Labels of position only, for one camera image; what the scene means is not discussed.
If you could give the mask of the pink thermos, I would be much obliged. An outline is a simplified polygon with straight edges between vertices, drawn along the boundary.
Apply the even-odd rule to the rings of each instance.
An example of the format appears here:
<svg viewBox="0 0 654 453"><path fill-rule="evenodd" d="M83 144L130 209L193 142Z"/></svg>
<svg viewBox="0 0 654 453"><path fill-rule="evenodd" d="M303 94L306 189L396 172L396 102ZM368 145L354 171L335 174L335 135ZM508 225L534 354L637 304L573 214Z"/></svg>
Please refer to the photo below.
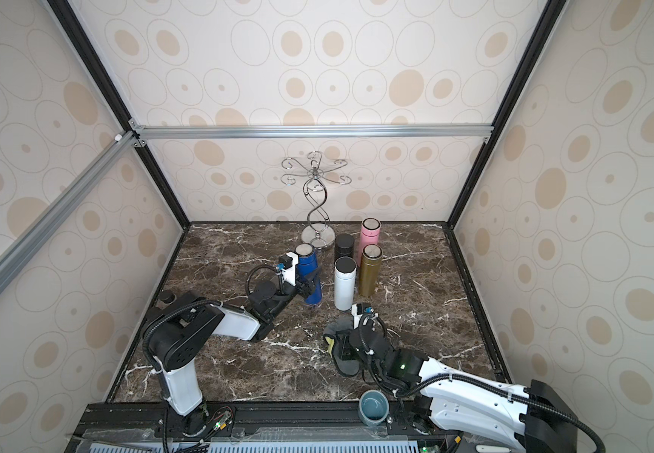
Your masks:
<svg viewBox="0 0 654 453"><path fill-rule="evenodd" d="M373 217L368 217L361 224L359 245L356 250L356 262L361 264L364 249L368 245L377 245L379 243L382 223Z"/></svg>

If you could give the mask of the grey yellow cleaning cloth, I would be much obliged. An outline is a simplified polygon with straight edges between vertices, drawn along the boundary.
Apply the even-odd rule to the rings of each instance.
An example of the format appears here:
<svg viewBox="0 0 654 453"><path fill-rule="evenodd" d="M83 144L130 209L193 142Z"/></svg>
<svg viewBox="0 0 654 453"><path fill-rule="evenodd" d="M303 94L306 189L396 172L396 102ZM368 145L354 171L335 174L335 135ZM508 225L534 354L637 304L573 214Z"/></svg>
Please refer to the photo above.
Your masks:
<svg viewBox="0 0 654 453"><path fill-rule="evenodd" d="M361 369L354 349L349 342L353 332L353 318L347 314L339 315L323 331L323 340L328 345L328 354L337 373L342 377L356 377Z"/></svg>

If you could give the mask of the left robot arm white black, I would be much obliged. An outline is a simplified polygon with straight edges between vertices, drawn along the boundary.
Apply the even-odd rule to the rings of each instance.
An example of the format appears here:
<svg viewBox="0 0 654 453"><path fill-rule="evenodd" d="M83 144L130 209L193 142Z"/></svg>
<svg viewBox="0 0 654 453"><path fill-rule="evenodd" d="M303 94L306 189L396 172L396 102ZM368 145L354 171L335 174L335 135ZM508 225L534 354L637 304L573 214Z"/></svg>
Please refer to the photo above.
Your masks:
<svg viewBox="0 0 654 453"><path fill-rule="evenodd" d="M159 296L164 307L147 313L142 335L144 356L159 375L162 396L179 416L188 416L202 405L195 358L213 336L256 343L275 327L275 319L296 297L308 298L317 285L299 279L275 285L263 280L248 292L242 309L208 300L193 292L176 296L166 290Z"/></svg>

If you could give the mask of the dark lid spice jar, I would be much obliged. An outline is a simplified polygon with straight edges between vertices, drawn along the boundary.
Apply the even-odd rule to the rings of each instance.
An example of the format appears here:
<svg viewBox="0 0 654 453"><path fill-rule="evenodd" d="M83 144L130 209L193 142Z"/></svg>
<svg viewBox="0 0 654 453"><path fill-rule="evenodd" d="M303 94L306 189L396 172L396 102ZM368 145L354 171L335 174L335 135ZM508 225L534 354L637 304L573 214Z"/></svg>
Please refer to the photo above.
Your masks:
<svg viewBox="0 0 654 453"><path fill-rule="evenodd" d="M174 294L174 292L172 292L172 290L164 290L160 292L159 296L157 297L157 306L161 309L164 309L165 307L168 307L170 304L172 304L176 299L177 296Z"/></svg>

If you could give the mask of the silver metal cup stand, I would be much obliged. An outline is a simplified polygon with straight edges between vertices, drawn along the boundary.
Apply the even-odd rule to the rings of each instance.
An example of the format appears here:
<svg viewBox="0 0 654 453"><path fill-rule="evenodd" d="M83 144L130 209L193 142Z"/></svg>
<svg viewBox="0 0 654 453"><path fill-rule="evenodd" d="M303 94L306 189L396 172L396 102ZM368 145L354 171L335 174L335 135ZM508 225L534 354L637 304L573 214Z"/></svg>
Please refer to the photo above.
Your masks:
<svg viewBox="0 0 654 453"><path fill-rule="evenodd" d="M307 226L302 230L302 243L313 245L317 250L328 249L336 238L330 215L324 208L329 198L326 182L339 186L350 185L349 176L337 173L347 165L345 159L326 159L325 154L318 150L312 151L304 159L286 157L281 162L283 175L280 181L284 185L294 186L303 180L302 195L311 209L306 214Z"/></svg>

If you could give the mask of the black thermos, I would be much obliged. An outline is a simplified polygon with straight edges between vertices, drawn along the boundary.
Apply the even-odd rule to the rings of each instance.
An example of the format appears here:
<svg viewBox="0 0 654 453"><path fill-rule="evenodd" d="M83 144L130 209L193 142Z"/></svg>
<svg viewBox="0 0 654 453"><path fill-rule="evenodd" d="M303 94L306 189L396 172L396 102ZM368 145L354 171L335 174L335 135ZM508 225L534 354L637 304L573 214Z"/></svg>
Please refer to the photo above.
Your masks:
<svg viewBox="0 0 654 453"><path fill-rule="evenodd" d="M351 234L340 233L334 240L334 260L352 258L355 248L355 239Z"/></svg>

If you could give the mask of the white thermos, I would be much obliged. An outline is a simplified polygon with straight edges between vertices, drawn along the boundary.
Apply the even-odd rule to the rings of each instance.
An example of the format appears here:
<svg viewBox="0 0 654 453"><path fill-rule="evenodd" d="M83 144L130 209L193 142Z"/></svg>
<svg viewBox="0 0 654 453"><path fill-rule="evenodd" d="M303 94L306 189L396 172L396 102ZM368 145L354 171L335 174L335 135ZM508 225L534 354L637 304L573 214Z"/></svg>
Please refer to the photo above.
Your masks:
<svg viewBox="0 0 654 453"><path fill-rule="evenodd" d="M334 263L334 305L339 311L349 311L353 304L357 266L349 256Z"/></svg>

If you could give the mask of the left aluminium frame bar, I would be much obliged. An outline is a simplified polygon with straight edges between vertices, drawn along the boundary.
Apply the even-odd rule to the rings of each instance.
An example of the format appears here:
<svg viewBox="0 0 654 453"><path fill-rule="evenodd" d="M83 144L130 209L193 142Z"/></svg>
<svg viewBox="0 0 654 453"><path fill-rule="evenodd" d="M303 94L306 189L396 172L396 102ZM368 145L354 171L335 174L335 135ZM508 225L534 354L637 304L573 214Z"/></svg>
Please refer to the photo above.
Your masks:
<svg viewBox="0 0 654 453"><path fill-rule="evenodd" d="M0 256L0 295L134 142L134 132L122 132Z"/></svg>

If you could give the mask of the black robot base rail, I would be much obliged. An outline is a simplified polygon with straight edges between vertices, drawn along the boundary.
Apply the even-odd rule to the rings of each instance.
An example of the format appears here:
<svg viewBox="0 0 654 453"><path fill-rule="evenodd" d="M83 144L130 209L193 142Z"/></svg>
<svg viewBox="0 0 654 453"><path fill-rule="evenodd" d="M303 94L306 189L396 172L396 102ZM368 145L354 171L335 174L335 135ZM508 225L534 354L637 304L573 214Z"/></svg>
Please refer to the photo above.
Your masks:
<svg viewBox="0 0 654 453"><path fill-rule="evenodd" d="M66 438L67 452L485 452L515 451L496 422L487 433L439 428L421 403L389 404L374 427L358 401L214 402L181 416L164 403L92 404Z"/></svg>

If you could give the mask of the blue thermos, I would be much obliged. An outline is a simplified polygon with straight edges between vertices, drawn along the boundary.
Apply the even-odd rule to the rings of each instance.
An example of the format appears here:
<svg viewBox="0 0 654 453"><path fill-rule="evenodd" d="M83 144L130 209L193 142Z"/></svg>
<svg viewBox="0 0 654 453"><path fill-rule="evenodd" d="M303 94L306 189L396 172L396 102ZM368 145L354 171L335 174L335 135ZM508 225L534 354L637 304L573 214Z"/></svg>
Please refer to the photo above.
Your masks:
<svg viewBox="0 0 654 453"><path fill-rule="evenodd" d="M299 257L297 271L300 294L307 306L316 308L322 301L317 249L309 243L302 243L296 247L295 252Z"/></svg>

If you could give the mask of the teal ceramic mug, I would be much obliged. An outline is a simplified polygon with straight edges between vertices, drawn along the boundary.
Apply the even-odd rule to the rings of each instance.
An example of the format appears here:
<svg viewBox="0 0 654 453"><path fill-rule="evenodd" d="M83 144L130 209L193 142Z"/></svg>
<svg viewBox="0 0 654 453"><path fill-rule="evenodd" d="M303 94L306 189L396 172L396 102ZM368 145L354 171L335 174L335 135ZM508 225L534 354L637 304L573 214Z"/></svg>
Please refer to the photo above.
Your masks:
<svg viewBox="0 0 654 453"><path fill-rule="evenodd" d="M380 391L368 390L362 394L358 404L360 420L368 427L377 427L390 413L389 401Z"/></svg>

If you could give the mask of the gold thermos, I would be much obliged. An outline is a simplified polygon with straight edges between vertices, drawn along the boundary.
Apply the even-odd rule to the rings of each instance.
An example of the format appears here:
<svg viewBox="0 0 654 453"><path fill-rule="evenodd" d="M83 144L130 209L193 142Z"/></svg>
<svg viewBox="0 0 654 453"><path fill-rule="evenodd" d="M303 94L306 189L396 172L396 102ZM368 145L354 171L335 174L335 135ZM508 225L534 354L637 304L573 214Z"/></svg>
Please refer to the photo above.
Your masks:
<svg viewBox="0 0 654 453"><path fill-rule="evenodd" d="M375 293L382 262L383 249L379 245L371 243L363 249L358 290L361 296L369 297Z"/></svg>

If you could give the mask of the horizontal aluminium frame bar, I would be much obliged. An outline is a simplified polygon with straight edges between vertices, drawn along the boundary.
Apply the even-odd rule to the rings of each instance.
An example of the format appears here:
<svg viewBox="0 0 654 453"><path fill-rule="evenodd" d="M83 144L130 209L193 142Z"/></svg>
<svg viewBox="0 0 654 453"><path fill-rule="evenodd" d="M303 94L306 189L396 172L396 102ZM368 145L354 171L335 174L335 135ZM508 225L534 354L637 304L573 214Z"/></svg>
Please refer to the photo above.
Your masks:
<svg viewBox="0 0 654 453"><path fill-rule="evenodd" d="M141 126L134 132L146 140L276 140L366 138L489 138L491 124L315 125L315 126Z"/></svg>

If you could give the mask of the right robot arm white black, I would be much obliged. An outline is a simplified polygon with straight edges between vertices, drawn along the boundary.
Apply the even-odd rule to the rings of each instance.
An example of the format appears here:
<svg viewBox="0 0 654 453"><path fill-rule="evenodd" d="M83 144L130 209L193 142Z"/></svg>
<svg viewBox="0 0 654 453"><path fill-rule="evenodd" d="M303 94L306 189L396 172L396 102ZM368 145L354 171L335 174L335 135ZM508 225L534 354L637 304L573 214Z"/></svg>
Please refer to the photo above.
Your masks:
<svg viewBox="0 0 654 453"><path fill-rule="evenodd" d="M575 452L581 434L597 452L600 436L549 384L500 383L465 374L425 354L396 348L367 322L326 330L323 338L340 375L369 375L398 402L409 402L415 430L461 431L519 452Z"/></svg>

